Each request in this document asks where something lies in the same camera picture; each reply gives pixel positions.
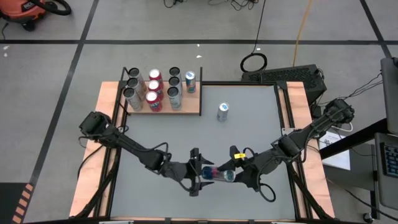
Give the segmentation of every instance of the white paper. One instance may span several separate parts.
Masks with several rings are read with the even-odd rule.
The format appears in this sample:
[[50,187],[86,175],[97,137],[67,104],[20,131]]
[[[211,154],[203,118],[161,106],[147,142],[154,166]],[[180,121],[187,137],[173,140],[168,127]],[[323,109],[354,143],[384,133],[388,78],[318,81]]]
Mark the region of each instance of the white paper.
[[[326,134],[318,140],[319,148],[322,150],[324,147],[326,147],[334,142],[337,142],[339,140],[340,140],[340,136],[338,134],[331,133],[331,132],[327,131]],[[324,165],[333,166],[333,167],[337,167],[340,169],[350,170],[351,166],[349,164],[349,150],[346,150],[337,155],[334,155],[327,159],[324,159],[324,160],[322,160],[322,163]]]

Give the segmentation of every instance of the vacuum cleaner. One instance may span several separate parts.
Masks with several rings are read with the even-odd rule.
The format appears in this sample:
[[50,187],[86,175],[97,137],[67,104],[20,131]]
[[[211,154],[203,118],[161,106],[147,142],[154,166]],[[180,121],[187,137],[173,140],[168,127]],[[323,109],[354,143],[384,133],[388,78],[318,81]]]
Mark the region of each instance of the vacuum cleaner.
[[35,21],[43,19],[46,12],[60,16],[69,15],[72,10],[64,0],[54,0],[65,10],[59,10],[57,4],[46,0],[0,0],[0,17],[22,24],[27,31],[35,29]]

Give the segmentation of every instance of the can lid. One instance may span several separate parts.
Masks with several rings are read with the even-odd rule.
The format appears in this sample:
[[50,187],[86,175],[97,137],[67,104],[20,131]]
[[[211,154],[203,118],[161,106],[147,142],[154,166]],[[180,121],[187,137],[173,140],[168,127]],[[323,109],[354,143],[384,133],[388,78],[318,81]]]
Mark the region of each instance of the can lid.
[[219,108],[221,111],[228,111],[229,106],[227,103],[220,103]]
[[156,90],[159,87],[159,82],[156,80],[152,80],[149,82],[148,87],[150,90]]
[[136,77],[139,74],[139,69],[138,68],[132,68],[129,70],[129,75],[131,77]]
[[194,78],[195,78],[195,72],[193,72],[193,71],[187,72],[187,73],[185,74],[185,78],[187,78],[187,79],[189,79],[189,80],[194,79]]
[[170,87],[170,88],[167,90],[167,94],[168,94],[169,96],[177,96],[177,95],[178,95],[178,88],[176,88],[176,87]]
[[178,77],[171,77],[169,79],[170,86],[176,86],[180,83],[180,79]]
[[150,76],[151,78],[157,78],[159,75],[160,75],[160,71],[159,71],[158,69],[152,69],[152,70],[149,72],[149,76]]
[[150,91],[147,93],[147,101],[155,101],[157,98],[157,94],[154,91]]
[[177,68],[177,67],[172,67],[172,68],[170,68],[169,72],[170,72],[170,75],[176,76],[176,75],[178,75],[180,73],[180,69]]
[[136,78],[129,78],[129,80],[127,80],[127,85],[131,88],[134,88],[138,85],[138,79]]
[[134,96],[134,90],[132,88],[127,88],[123,91],[123,95],[125,97],[132,97]]

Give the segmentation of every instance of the wooden tray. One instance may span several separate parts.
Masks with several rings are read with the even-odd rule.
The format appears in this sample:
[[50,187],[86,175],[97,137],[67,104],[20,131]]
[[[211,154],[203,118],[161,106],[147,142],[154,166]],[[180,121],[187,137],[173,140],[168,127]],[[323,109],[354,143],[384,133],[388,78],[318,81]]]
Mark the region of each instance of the wooden tray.
[[163,82],[164,87],[163,87],[163,94],[164,98],[162,100],[162,106],[163,109],[160,112],[153,112],[150,108],[149,105],[146,101],[142,102],[143,107],[142,110],[140,111],[134,111],[134,109],[128,105],[127,106],[127,112],[132,113],[132,114],[200,114],[200,82],[196,82],[197,89],[194,93],[188,93],[187,92],[187,86],[185,83],[182,85],[182,107],[181,110],[175,111],[172,109],[171,104],[170,104],[170,99],[167,96],[167,90],[169,89],[169,83],[168,82]]

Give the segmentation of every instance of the red soda can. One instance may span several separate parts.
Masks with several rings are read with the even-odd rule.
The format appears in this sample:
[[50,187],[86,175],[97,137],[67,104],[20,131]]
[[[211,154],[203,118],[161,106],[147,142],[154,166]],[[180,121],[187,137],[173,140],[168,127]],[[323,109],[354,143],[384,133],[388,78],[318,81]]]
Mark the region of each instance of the red soda can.
[[159,112],[162,110],[162,102],[160,101],[159,96],[154,91],[148,92],[146,99],[150,109],[153,112]]
[[148,89],[149,91],[154,91],[160,98],[160,100],[163,100],[164,94],[163,94],[163,88],[160,87],[159,82],[152,80],[148,84]]
[[162,87],[162,89],[163,89],[163,78],[162,78],[162,74],[159,71],[159,69],[152,69],[149,72],[149,79],[158,81],[160,84],[160,87]]

